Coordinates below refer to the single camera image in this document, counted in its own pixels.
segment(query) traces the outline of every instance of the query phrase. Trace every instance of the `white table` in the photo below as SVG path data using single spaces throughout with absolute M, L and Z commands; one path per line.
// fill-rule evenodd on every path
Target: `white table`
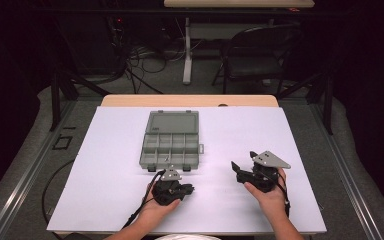
M 313 0 L 164 0 L 165 7 L 174 8 L 312 8 Z M 183 84 L 191 83 L 192 57 L 191 38 L 230 39 L 241 30 L 255 27 L 254 24 L 193 24 L 186 18 L 185 24 L 185 68 Z
M 180 171 L 181 183 L 193 184 L 195 191 L 153 233 L 273 233 L 257 201 L 236 182 L 231 169 L 234 161 L 250 170 L 249 151 L 265 150 L 292 166 L 285 170 L 292 223 L 303 234 L 326 232 L 283 110 L 255 106 L 98 107 L 47 229 L 59 233 L 118 231 L 139 206 L 154 175 L 139 165 L 149 112 L 185 109 L 199 111 L 200 143 L 205 145 L 198 170 Z

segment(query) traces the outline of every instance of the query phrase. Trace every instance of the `gray carpet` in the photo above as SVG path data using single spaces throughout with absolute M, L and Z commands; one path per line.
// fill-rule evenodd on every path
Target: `gray carpet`
M 211 86 L 219 62 L 214 59 L 198 60 L 194 62 L 192 83 L 189 86 L 182 84 L 182 61 L 168 62 L 164 71 L 159 73 L 145 73 L 144 80 L 166 94 L 220 94 L 221 84 Z M 161 62 L 152 60 L 147 60 L 145 64 L 150 64 L 145 65 L 148 70 L 151 68 L 158 70 L 162 66 L 158 65 Z M 140 76 L 144 73 L 140 69 L 134 71 Z M 102 86 L 113 93 L 133 93 L 132 84 L 125 76 Z M 228 87 L 228 92 L 232 94 L 271 94 L 276 86 L 275 81 L 272 82 L 271 86 L 263 86 L 261 83 L 254 82 L 231 84 Z M 69 147 L 67 149 L 49 150 L 41 169 L 38 169 L 37 178 L 34 179 L 34 184 L 29 189 L 23 204 L 19 209 L 16 209 L 14 218 L 10 219 L 7 225 L 8 228 L 5 228 L 0 234 L 1 239 L 56 239 L 55 236 L 45 230 L 46 223 L 41 213 L 42 192 L 51 175 L 63 164 L 75 158 L 96 106 L 100 104 L 100 98 L 95 93 L 82 86 L 78 86 L 78 89 L 81 98 L 75 103 L 60 132 L 57 133 L 63 139 L 72 137 Z M 323 207 L 322 215 L 328 232 L 317 234 L 313 236 L 313 239 L 367 239 L 355 208 L 339 177 L 334 164 L 335 156 L 326 141 L 323 129 L 318 124 L 319 119 L 314 112 L 317 106 L 307 105 L 303 102 L 303 96 L 306 92 L 306 89 L 302 89 L 292 96 L 292 100 L 280 101 L 280 105 L 284 108 L 291 125 L 316 199 Z M 154 92 L 141 85 L 139 93 L 149 94 Z M 0 184 L 0 213 L 25 170 L 35 161 L 39 149 L 48 135 L 52 119 L 50 90 L 44 90 L 39 97 L 42 108 L 35 126 Z M 334 140 L 346 159 L 352 177 L 364 196 L 384 239 L 384 199 L 370 176 L 361 166 L 355 153 L 354 142 L 346 121 L 344 108 L 339 102 L 335 101 L 333 109 Z M 61 140 L 56 147 L 64 145 L 63 141 Z M 50 183 L 45 199 L 45 209 L 47 211 L 56 205 L 70 168 L 71 165 L 68 165 L 62 169 Z M 101 239 L 103 236 L 93 235 L 91 237 Z M 258 236 L 256 239 L 273 239 L 273 237 Z

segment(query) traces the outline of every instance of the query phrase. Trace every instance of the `chair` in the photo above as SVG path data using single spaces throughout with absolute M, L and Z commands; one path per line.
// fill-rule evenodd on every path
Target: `chair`
M 279 79 L 279 94 L 288 56 L 302 39 L 297 26 L 257 27 L 236 34 L 220 50 L 222 64 L 212 82 L 214 86 L 224 68 L 223 94 L 228 81 Z

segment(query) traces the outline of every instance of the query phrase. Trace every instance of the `desk leg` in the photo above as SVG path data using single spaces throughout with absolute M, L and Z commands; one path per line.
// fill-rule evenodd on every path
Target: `desk leg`
M 191 75 L 192 75 L 192 57 L 191 57 L 191 35 L 190 35 L 190 25 L 189 18 L 186 18 L 185 24 L 185 69 L 183 71 L 183 84 L 191 84 Z

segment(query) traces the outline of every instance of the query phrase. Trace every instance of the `dark background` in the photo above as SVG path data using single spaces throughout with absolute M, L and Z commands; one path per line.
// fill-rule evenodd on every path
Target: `dark background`
M 119 2 L 129 7 L 144 4 Z M 315 2 L 314 10 L 332 11 L 344 11 L 357 3 Z M 0 179 L 34 123 L 40 106 L 36 96 L 50 85 L 56 66 L 80 74 L 112 74 L 118 67 L 105 18 L 63 16 L 55 24 L 50 16 L 26 12 L 27 4 L 97 7 L 102 3 L 0 0 Z M 161 1 L 146 6 L 161 6 Z M 341 43 L 340 33 L 348 31 L 347 26 L 357 26 L 342 39 L 347 54 L 334 75 L 334 96 L 345 105 L 361 162 L 384 195 L 384 0 L 364 1 L 359 8 L 361 15 L 345 22 L 303 21 L 306 41 L 291 63 L 295 70 L 291 72 L 302 80 L 320 69 Z M 164 47 L 159 30 L 165 26 L 170 31 L 170 24 L 167 19 L 143 19 L 133 22 L 130 29 L 138 39 L 154 35 L 155 41 L 146 44 L 158 50 Z

